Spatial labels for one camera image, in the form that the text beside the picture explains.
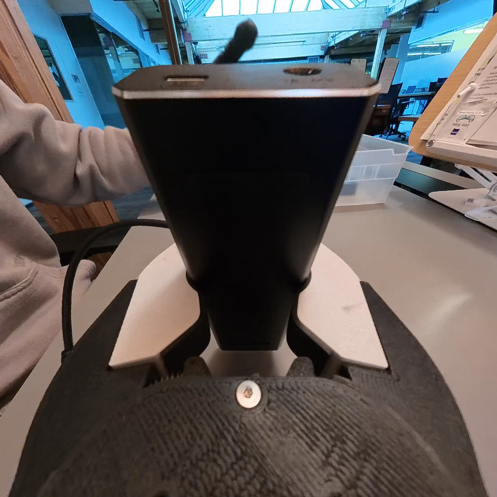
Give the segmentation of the black office chair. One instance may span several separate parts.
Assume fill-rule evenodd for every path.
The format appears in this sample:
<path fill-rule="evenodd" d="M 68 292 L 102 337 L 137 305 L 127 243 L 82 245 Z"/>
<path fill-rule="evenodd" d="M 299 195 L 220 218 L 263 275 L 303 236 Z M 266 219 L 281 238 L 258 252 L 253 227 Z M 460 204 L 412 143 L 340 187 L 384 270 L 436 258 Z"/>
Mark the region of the black office chair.
<path fill-rule="evenodd" d="M 406 108 L 406 103 L 408 99 L 399 98 L 402 83 L 392 84 L 389 91 L 382 97 L 382 103 L 390 106 L 390 113 L 388 115 L 387 124 L 382 131 L 382 136 L 389 138 L 390 136 L 396 135 L 400 137 L 401 141 L 407 139 L 407 134 L 405 132 L 399 131 L 400 121 L 399 118 L 403 114 Z"/>

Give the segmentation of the person's torso in grey sweatshirt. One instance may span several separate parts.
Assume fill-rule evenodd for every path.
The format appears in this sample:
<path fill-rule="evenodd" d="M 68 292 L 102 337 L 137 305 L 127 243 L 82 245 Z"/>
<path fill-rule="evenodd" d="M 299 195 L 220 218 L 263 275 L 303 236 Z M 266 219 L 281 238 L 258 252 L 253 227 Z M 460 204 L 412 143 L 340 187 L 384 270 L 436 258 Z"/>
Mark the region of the person's torso in grey sweatshirt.
<path fill-rule="evenodd" d="M 1 179 L 1 411 L 61 332 L 67 268 Z"/>

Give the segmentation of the translucent plastic bin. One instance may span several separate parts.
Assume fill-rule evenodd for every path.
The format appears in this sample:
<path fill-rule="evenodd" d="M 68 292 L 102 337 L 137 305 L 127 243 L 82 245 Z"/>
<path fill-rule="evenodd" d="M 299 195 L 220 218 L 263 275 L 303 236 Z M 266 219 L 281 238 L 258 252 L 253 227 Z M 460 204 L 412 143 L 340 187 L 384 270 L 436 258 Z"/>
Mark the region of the translucent plastic bin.
<path fill-rule="evenodd" d="M 384 204 L 411 149 L 363 134 L 335 206 Z"/>

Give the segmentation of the white stand base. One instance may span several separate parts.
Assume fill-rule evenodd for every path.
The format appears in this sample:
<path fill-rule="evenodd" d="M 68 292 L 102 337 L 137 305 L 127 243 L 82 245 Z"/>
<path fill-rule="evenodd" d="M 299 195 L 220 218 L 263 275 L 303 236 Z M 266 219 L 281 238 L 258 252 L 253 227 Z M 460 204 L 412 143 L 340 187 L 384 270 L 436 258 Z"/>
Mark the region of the white stand base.
<path fill-rule="evenodd" d="M 437 191 L 430 193 L 429 198 L 496 231 L 496 171 L 455 166 L 474 179 L 480 188 Z"/>

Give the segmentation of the black USB hub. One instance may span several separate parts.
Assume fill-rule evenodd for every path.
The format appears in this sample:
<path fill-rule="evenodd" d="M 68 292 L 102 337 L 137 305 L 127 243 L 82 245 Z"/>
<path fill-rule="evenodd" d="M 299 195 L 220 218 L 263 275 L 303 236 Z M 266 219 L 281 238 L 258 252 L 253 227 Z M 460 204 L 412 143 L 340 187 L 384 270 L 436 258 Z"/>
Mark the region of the black USB hub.
<path fill-rule="evenodd" d="M 347 64 L 142 68 L 112 89 L 222 350 L 276 350 L 369 121 Z"/>

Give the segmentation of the grey desk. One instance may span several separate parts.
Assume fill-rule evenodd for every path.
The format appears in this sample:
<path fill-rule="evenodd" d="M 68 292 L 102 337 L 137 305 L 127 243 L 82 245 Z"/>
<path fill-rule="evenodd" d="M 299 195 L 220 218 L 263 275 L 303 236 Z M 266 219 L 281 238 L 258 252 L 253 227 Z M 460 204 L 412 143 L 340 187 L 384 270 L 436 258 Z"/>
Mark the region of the grey desk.
<path fill-rule="evenodd" d="M 171 243 L 165 229 L 132 228 L 74 304 L 75 338 Z M 488 495 L 496 496 L 496 232 L 393 187 L 385 204 L 335 208 L 323 243 L 431 356 L 463 414 Z M 62 349 L 59 334 L 1 416 L 1 496 L 9 495 Z"/>

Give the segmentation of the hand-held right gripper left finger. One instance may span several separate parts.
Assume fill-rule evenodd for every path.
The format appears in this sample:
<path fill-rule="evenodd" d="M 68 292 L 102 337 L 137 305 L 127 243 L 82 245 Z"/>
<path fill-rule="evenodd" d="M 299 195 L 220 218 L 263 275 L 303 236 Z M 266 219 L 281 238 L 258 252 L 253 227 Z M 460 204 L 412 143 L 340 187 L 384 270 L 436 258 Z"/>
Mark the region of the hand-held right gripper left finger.
<path fill-rule="evenodd" d="M 162 378 L 178 376 L 210 338 L 207 312 L 173 244 L 139 275 L 108 365 L 152 365 Z"/>

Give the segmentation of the person's left forearm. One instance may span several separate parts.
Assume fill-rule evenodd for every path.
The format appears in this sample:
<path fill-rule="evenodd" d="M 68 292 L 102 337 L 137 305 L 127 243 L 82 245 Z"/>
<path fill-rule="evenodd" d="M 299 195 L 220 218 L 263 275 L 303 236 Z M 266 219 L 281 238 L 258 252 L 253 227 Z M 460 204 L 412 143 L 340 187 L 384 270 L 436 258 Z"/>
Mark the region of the person's left forearm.
<path fill-rule="evenodd" d="M 83 128 L 24 103 L 1 82 L 1 202 L 78 206 L 149 186 L 126 129 Z"/>

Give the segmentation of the wooden document board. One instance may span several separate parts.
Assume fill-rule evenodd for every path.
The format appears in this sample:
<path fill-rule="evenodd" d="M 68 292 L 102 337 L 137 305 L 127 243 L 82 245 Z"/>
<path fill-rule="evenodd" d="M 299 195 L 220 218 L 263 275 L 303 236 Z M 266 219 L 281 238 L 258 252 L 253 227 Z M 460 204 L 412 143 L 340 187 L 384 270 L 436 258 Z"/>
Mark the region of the wooden document board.
<path fill-rule="evenodd" d="M 444 104 L 447 103 L 450 92 L 455 90 L 457 85 L 462 82 L 469 71 L 471 63 L 478 59 L 494 37 L 496 37 L 496 15 L 490 19 L 482 33 L 468 49 L 447 81 L 443 84 L 442 88 L 438 91 L 432 102 L 414 125 L 409 138 L 409 144 L 414 152 L 426 157 L 436 158 L 454 164 L 496 171 L 496 114 L 493 114 L 492 120 L 482 128 L 482 131 L 488 132 L 488 134 L 482 136 L 478 133 L 474 136 L 474 138 L 494 139 L 494 145 L 484 145 L 481 144 L 481 142 L 471 141 L 469 145 L 437 142 L 435 146 L 432 146 L 431 142 L 427 144 L 425 141 L 421 140 L 421 135 L 432 123 L 438 112 L 442 110 Z"/>

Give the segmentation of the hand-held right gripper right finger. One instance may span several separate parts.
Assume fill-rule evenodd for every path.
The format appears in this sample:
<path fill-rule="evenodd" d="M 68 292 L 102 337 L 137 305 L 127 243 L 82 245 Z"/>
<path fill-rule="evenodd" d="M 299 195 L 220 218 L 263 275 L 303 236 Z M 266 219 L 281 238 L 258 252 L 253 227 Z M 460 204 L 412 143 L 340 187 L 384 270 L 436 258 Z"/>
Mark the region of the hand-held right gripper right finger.
<path fill-rule="evenodd" d="M 289 348 L 310 359 L 316 376 L 348 376 L 350 367 L 388 371 L 359 277 L 324 244 L 292 306 Z"/>

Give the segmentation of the wooden pillar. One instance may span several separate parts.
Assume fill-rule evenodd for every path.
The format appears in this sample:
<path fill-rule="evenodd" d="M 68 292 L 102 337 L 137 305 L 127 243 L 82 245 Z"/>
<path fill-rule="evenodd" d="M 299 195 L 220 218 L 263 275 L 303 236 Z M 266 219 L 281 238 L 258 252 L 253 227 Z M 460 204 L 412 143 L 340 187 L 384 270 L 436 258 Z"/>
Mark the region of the wooden pillar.
<path fill-rule="evenodd" d="M 1 1 L 1 80 L 23 102 L 42 104 L 57 120 L 73 122 L 17 1 Z M 119 220 L 109 201 L 67 208 L 41 202 L 34 205 L 56 233 Z"/>

